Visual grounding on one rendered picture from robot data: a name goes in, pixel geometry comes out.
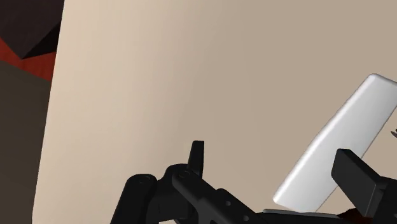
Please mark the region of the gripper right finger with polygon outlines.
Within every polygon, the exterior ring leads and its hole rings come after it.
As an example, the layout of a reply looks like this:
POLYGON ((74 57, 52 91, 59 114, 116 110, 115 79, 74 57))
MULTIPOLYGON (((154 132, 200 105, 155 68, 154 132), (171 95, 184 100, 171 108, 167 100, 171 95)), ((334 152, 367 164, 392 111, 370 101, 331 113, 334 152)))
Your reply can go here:
POLYGON ((397 179, 380 176, 348 149, 337 150, 331 176, 363 217, 397 224, 397 179))

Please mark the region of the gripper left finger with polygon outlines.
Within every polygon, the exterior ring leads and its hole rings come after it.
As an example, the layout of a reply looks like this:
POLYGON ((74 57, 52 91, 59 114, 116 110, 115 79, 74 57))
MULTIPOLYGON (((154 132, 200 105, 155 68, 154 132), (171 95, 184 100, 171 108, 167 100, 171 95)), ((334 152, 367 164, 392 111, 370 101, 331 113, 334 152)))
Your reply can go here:
POLYGON ((194 141, 188 163, 169 166, 161 179, 131 176, 110 224, 258 224, 254 211, 202 179, 203 168, 204 142, 194 141))

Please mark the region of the white flat rectangular slab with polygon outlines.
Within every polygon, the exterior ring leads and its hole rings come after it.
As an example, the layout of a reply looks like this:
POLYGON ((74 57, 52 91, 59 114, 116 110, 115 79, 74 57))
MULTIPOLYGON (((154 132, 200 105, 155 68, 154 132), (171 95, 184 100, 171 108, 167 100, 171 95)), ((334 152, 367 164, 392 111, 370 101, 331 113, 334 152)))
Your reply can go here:
POLYGON ((273 201, 292 211, 317 211, 337 188, 331 177, 337 150, 362 157, 395 109, 397 81, 370 74, 310 142, 273 201))

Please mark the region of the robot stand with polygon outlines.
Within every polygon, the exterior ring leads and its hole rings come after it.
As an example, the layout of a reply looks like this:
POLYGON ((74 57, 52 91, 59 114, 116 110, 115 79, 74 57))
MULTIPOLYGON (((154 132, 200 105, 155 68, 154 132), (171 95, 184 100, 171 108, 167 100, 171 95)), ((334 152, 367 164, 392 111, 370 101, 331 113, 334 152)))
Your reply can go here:
POLYGON ((21 59, 57 50, 64 0, 0 0, 0 38, 21 59))

